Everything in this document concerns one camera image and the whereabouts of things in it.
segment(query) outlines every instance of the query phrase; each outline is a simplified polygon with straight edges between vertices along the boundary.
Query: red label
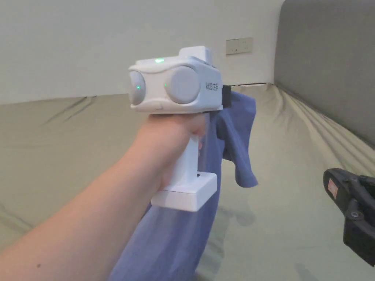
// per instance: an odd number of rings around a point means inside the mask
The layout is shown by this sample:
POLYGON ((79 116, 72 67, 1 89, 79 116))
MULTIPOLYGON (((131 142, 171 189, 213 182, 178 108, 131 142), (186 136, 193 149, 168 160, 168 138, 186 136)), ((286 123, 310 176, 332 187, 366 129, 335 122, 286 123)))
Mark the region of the red label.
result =
POLYGON ((328 190, 332 193, 333 198, 336 199, 338 188, 336 184, 333 182, 333 180, 331 179, 329 180, 329 183, 328 183, 328 190))

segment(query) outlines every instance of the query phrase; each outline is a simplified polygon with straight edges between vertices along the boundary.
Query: gray headboard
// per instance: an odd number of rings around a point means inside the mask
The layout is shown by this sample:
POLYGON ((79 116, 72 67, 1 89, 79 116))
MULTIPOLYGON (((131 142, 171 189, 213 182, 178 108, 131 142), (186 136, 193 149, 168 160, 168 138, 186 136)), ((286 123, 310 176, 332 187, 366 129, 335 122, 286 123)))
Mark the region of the gray headboard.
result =
POLYGON ((375 0, 286 0, 275 84, 375 144, 375 0))

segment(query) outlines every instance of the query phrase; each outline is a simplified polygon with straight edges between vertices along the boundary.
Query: bed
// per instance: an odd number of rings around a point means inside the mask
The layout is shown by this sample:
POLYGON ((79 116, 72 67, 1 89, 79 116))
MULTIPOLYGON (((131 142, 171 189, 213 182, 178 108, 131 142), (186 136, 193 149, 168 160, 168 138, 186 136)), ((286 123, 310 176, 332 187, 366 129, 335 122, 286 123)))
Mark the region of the bed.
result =
MULTIPOLYGON (((256 99, 249 155, 259 185, 236 187, 234 166, 223 161, 219 209, 195 280, 374 279, 343 244, 344 217, 322 184, 332 167, 375 176, 374 38, 351 42, 358 61, 330 49, 351 33, 359 38, 354 27, 340 31, 348 22, 370 32, 374 15, 370 0, 284 3, 275 85, 234 87, 256 99)), ((0 249, 115 163, 144 119, 126 95, 1 105, 0 249)))

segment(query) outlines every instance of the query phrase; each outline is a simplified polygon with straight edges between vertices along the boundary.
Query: bed sheet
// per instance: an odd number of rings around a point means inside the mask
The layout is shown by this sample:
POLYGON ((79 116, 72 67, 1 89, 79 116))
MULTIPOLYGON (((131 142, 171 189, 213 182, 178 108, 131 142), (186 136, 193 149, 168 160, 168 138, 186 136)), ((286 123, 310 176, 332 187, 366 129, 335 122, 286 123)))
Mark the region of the bed sheet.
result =
POLYGON ((196 280, 373 280, 342 242, 344 217, 323 187, 341 167, 375 176, 375 152, 272 85, 235 87, 256 99, 249 155, 259 185, 238 189, 223 162, 219 210, 196 280))
MULTIPOLYGON (((196 280, 371 280, 342 243, 344 217, 323 188, 341 167, 375 175, 375 152, 272 85, 237 87, 257 116, 249 155, 259 185, 241 189, 223 161, 222 194, 196 280)), ((0 106, 0 249, 115 163, 145 115, 126 95, 0 106)))

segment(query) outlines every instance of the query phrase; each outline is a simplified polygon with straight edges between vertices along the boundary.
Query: electrical socket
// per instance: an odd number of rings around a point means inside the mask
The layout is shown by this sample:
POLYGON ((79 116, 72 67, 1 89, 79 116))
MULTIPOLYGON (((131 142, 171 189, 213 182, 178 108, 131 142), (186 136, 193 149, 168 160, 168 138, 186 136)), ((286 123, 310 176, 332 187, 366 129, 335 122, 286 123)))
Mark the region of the electrical socket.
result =
POLYGON ((238 49, 240 47, 240 40, 239 39, 233 39, 233 40, 227 40, 226 42, 226 54, 227 55, 233 55, 238 54, 238 49))
POLYGON ((232 39, 227 40, 226 42, 226 54, 233 55, 233 54, 241 54, 241 53, 251 53, 253 51, 253 38, 240 38, 240 39, 232 39))

